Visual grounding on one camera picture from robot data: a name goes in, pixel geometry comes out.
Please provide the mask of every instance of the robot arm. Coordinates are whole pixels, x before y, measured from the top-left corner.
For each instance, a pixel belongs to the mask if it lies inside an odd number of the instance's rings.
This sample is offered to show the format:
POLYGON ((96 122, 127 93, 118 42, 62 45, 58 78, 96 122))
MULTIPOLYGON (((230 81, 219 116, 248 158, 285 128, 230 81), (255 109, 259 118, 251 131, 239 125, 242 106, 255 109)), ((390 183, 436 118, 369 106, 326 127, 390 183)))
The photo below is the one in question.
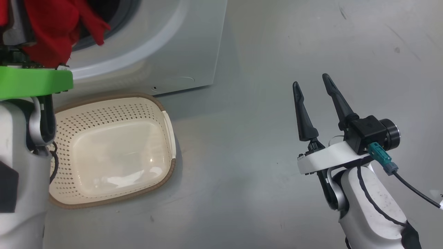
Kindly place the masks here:
POLYGON ((55 155, 47 148, 56 132, 52 94, 72 89, 73 77, 22 53, 34 42, 32 29, 23 0, 9 8, 0 43, 0 249, 38 249, 55 155), (26 97, 32 102, 19 99, 26 97))
POLYGON ((379 121, 374 116, 361 119, 329 75, 324 74, 323 81, 333 99, 338 126, 345 133, 344 141, 327 148, 318 141, 318 131, 312 126, 300 86, 295 82, 299 139, 310 141, 308 151, 298 157, 300 173, 317 173, 329 207, 340 212, 339 223, 348 248, 420 249, 418 233, 370 165, 377 159, 388 175, 396 174, 398 168, 385 151, 400 144, 398 128, 388 119, 379 121))

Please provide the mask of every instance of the red cloth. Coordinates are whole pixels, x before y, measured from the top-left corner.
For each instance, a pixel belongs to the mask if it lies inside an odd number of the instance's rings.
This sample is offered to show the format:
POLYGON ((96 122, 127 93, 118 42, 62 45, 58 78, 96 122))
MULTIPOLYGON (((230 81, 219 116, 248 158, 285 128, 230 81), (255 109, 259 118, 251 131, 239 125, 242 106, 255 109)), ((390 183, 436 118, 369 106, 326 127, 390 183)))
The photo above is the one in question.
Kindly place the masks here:
POLYGON ((23 47, 30 59, 45 67, 65 64, 80 35, 79 21, 98 45, 109 25, 96 15, 86 0, 25 0, 37 44, 23 47))
POLYGON ((0 26, 8 23, 8 0, 0 0, 0 26))

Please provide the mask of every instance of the washing machine door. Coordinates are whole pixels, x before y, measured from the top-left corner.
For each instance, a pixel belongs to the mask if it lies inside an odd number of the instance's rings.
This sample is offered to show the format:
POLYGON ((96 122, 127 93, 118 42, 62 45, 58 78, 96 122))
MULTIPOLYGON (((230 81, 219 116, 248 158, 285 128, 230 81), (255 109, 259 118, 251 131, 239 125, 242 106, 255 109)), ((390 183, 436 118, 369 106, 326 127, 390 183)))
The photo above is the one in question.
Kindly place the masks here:
MULTIPOLYGON (((113 7, 109 7, 114 9, 103 11, 112 16, 104 19, 109 19, 105 21, 113 29, 105 35, 104 45, 97 46, 91 37, 85 37, 74 47, 67 63, 76 83, 113 77, 113 72, 124 71, 148 58, 174 37, 190 5, 190 0, 109 2, 114 3, 113 7)), ((99 5, 94 7, 98 8, 97 12, 100 11, 99 5)))

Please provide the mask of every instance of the teal connector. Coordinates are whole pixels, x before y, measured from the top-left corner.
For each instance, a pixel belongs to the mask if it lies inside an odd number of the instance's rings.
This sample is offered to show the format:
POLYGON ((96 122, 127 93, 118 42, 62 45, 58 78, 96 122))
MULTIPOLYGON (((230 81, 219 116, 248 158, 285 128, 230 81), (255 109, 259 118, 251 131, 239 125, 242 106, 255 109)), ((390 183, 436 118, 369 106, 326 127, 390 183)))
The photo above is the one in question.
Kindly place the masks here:
POLYGON ((392 175, 393 172, 398 170, 397 165, 392 162, 392 157, 388 155, 379 143, 375 142, 370 144, 368 147, 368 153, 374 158, 374 160, 383 166, 383 169, 388 175, 392 175))

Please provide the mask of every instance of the laundry basket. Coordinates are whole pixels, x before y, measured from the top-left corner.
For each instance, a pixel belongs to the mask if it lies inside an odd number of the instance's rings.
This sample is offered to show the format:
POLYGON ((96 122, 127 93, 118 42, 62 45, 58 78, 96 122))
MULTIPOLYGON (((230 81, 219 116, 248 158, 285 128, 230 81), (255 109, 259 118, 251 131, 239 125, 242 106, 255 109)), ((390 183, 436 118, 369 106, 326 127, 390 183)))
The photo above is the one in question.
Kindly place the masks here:
POLYGON ((117 202, 157 189, 171 177, 174 132, 154 97, 95 99, 62 107, 55 116, 59 167, 49 189, 51 203, 77 209, 117 202))

